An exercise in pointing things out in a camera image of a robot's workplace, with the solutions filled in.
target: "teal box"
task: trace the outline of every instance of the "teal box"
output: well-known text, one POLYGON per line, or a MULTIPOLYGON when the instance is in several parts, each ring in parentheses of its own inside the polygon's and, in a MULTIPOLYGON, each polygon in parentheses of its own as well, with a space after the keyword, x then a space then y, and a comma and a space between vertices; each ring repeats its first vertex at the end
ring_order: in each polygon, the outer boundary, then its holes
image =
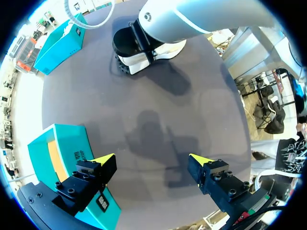
MULTIPOLYGON (((75 17, 80 22, 87 24, 81 13, 75 15, 75 17)), ((85 34, 84 28, 74 24, 70 32, 63 36, 64 28, 66 28, 69 21, 64 22, 49 35, 36 58, 34 68, 46 75, 82 48, 85 34)))
MULTIPOLYGON (((55 182, 59 179, 49 152, 48 143, 50 142, 53 142, 57 148, 59 161, 66 177, 76 170, 77 161, 92 160, 94 156, 84 126, 53 124, 28 144, 31 162, 38 180, 56 191, 55 182)), ((97 228, 113 230, 121 211, 108 188, 103 191, 103 194, 109 202, 106 212, 103 212, 96 203, 99 197, 98 192, 86 209, 78 212, 75 217, 97 228)))

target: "wire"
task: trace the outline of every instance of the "wire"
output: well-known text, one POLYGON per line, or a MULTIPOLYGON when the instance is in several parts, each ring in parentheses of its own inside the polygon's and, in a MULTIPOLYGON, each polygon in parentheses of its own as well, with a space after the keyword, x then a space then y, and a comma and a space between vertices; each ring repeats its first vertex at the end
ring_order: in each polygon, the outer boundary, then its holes
POLYGON ((264 214, 264 213, 269 212, 269 211, 274 211, 274 210, 285 210, 285 206, 272 206, 272 207, 268 207, 268 208, 265 208, 263 210, 260 210, 256 213, 250 215, 249 217, 245 218, 241 222, 231 226, 228 230, 236 230, 237 228, 242 227, 242 225, 246 224, 248 221, 251 221, 251 220, 257 218, 261 214, 264 214))
POLYGON ((69 9, 69 3, 68 3, 69 0, 64 0, 64 8, 65 8, 65 12, 67 14, 67 16, 69 17, 70 20, 73 21, 73 23, 75 23, 76 25, 84 28, 84 29, 97 29, 98 27, 104 25, 111 17, 112 13, 113 13, 113 10, 114 10, 114 7, 115 7, 115 0, 111 0, 111 3, 112 3, 112 8, 108 14, 108 16, 106 17, 106 19, 98 24, 98 25, 87 25, 87 24, 84 24, 82 22, 80 22, 78 19, 76 19, 73 14, 71 13, 71 10, 69 9))
POLYGON ((253 121, 256 121, 256 120, 251 116, 251 114, 249 113, 249 111, 248 111, 246 108, 244 108, 244 110, 248 113, 248 115, 250 115, 250 118, 251 118, 253 121))
POLYGON ((229 38, 227 38, 227 40, 225 40, 224 42, 218 44, 218 45, 217 45, 216 47, 214 47, 214 48, 217 48, 217 47, 219 47, 220 45, 222 45, 222 44, 224 44, 224 43, 230 42, 229 39, 232 38, 233 36, 234 36, 234 35, 231 35, 229 38))
POLYGON ((255 179, 255 189, 256 191, 258 189, 260 189, 260 178, 262 176, 268 176, 268 175, 282 175, 282 176, 288 176, 288 177, 294 177, 294 178, 297 178, 297 177, 300 177, 301 174, 299 173, 290 173, 290 172, 283 172, 283 171, 280 171, 280 170, 276 170, 276 169, 266 169, 264 171, 262 171, 261 173, 259 173, 255 179))

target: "dark gray table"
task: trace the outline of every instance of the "dark gray table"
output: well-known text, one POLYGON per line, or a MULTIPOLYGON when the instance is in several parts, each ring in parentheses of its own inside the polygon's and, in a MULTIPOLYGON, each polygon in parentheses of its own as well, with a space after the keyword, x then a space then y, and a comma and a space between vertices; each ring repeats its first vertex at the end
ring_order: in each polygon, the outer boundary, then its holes
MULTIPOLYGON (((135 76, 117 68, 113 35, 138 17, 144 2, 116 5, 110 21, 87 30, 82 50, 44 82, 43 127, 84 125, 95 157, 116 154, 118 170, 108 187, 122 209, 121 230, 175 228, 217 210, 187 171, 189 153, 223 159, 241 180, 250 173, 239 94, 204 36, 135 76)), ((97 24, 108 11, 86 19, 97 24)))

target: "sticker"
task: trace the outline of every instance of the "sticker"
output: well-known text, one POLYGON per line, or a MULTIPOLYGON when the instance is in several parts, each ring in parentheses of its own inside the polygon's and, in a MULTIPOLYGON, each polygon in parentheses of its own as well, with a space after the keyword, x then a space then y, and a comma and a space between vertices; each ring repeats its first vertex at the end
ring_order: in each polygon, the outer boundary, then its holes
POLYGON ((81 159, 86 160, 85 153, 82 150, 80 150, 78 152, 74 152, 74 155, 75 155, 75 159, 77 161, 80 161, 81 159))
POLYGON ((109 207, 109 202, 103 194, 101 194, 98 199, 96 199, 96 203, 103 212, 106 212, 107 208, 109 207))
POLYGON ((81 35, 81 31, 79 30, 79 28, 76 29, 76 32, 79 36, 81 35))

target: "bolt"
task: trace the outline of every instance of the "bolt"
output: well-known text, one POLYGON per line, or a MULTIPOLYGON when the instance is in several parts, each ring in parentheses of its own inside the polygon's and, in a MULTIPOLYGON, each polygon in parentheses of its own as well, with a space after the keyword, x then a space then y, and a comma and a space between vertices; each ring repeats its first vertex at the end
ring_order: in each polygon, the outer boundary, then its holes
POLYGON ((243 182, 243 189, 247 189, 249 188, 249 182, 248 181, 244 181, 243 182))
POLYGON ((86 181, 88 180, 90 176, 89 175, 83 175, 83 179, 85 179, 86 181))
POLYGON ((228 192, 228 195, 230 196, 230 197, 232 197, 234 194, 236 194, 236 189, 230 189, 229 190, 229 192, 228 192))
POLYGON ((28 198, 28 202, 29 202, 29 204, 33 204, 34 203, 34 199, 32 197, 29 197, 28 198))
POLYGON ((217 174, 217 175, 215 175, 215 177, 214 177, 214 179, 216 180, 216 181, 220 181, 221 180, 221 175, 219 175, 219 174, 217 174))
POLYGON ((229 176, 232 176, 232 171, 227 171, 226 172, 226 175, 229 177, 229 176))
POLYGON ((60 181, 55 182, 56 188, 62 188, 62 183, 60 181))
POLYGON ((149 12, 147 12, 145 15, 144 15, 144 18, 147 20, 147 21, 151 21, 152 20, 152 16, 149 12))
POLYGON ((74 193, 75 193, 75 190, 73 189, 73 188, 69 188, 68 190, 67 190, 67 192, 70 194, 70 195, 74 195, 74 193))

